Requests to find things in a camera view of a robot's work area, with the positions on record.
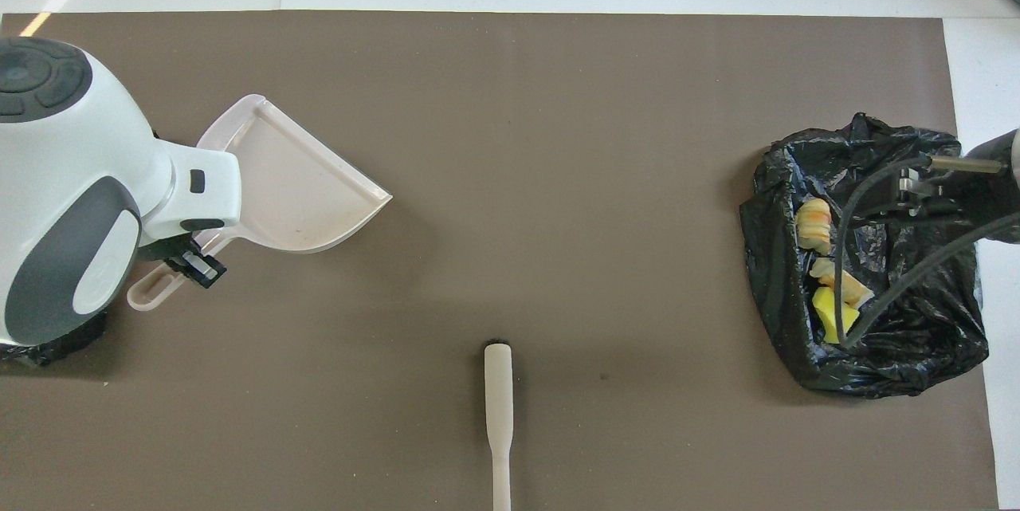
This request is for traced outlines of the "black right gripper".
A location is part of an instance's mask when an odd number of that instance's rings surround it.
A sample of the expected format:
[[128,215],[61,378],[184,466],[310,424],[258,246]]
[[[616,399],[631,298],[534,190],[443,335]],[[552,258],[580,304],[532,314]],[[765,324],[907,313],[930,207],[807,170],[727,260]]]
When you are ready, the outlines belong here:
[[[965,155],[967,159],[997,161],[1005,168],[991,174],[971,174],[959,188],[967,226],[977,229],[1006,216],[1017,216],[1018,130],[1014,129],[985,141]],[[944,187],[933,178],[923,178],[918,170],[900,170],[899,209],[912,219],[936,219],[957,216],[957,202],[946,196]]]

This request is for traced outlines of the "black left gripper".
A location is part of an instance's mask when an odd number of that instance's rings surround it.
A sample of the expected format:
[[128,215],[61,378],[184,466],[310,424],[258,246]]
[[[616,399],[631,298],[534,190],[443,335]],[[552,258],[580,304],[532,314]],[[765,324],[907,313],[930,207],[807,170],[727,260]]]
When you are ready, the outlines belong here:
[[210,254],[196,254],[198,243],[193,234],[178,234],[158,239],[149,245],[139,246],[137,259],[140,261],[165,261],[171,270],[200,286],[211,287],[226,272],[226,267]]

